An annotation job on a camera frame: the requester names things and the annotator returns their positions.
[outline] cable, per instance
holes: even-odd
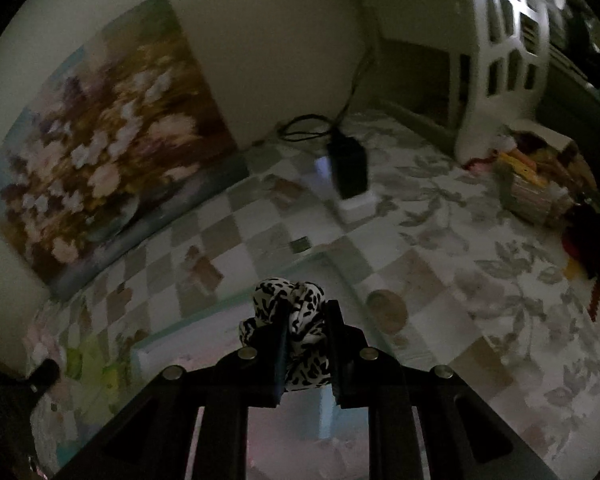
[[[355,70],[355,72],[353,74],[353,78],[351,80],[351,89],[349,91],[349,97],[347,98],[347,101],[344,103],[344,106],[338,112],[338,114],[336,115],[336,118],[333,121],[324,115],[318,115],[318,114],[301,115],[301,116],[291,119],[288,123],[285,123],[282,126],[280,126],[278,128],[278,138],[282,139],[282,140],[286,140],[286,142],[302,142],[303,140],[319,139],[320,137],[326,137],[326,136],[332,135],[334,133],[334,131],[336,131],[338,129],[338,127],[340,126],[340,123],[344,119],[344,116],[346,115],[347,111],[349,110],[349,106],[351,105],[351,100],[353,99],[353,96],[355,95],[356,90],[358,90],[358,86],[360,85],[362,78],[365,76],[366,72],[368,72],[368,70],[373,65],[373,60],[374,60],[373,51],[370,48],[368,48],[365,51],[362,58],[360,59],[360,62],[356,66],[356,70]],[[296,131],[292,131],[292,132],[289,131],[289,128],[291,126],[293,126],[294,124],[298,124],[303,121],[308,121],[311,119],[327,124],[328,128],[323,132],[306,132],[306,131],[302,131],[302,130],[296,130]]]

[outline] silver bolt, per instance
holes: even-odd
[[[250,361],[258,355],[258,351],[253,346],[244,346],[238,350],[238,357],[245,361]]]
[[[433,368],[433,371],[441,379],[450,379],[454,376],[454,371],[446,365],[438,365]]]
[[[182,377],[184,373],[184,368],[178,365],[167,366],[162,371],[162,376],[168,381],[177,381]]]
[[[371,346],[363,348],[360,351],[360,357],[362,357],[365,361],[375,361],[378,359],[379,355],[380,354],[378,353],[378,350],[372,348]]]

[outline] wall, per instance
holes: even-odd
[[[143,0],[28,0],[0,38],[0,144],[58,64]],[[241,147],[279,120],[334,114],[362,54],[355,0],[171,0]],[[22,370],[20,338],[46,288],[0,239],[0,360]]]

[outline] canvas painting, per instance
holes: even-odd
[[[0,147],[0,232],[59,298],[247,176],[169,0],[72,53]]]

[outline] leopard print fabric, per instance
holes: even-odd
[[[240,322],[240,342],[248,346],[254,330],[273,321],[281,301],[291,304],[286,390],[304,390],[328,384],[331,373],[322,312],[324,291],[315,283],[293,283],[282,278],[261,282],[253,293],[255,317]]]

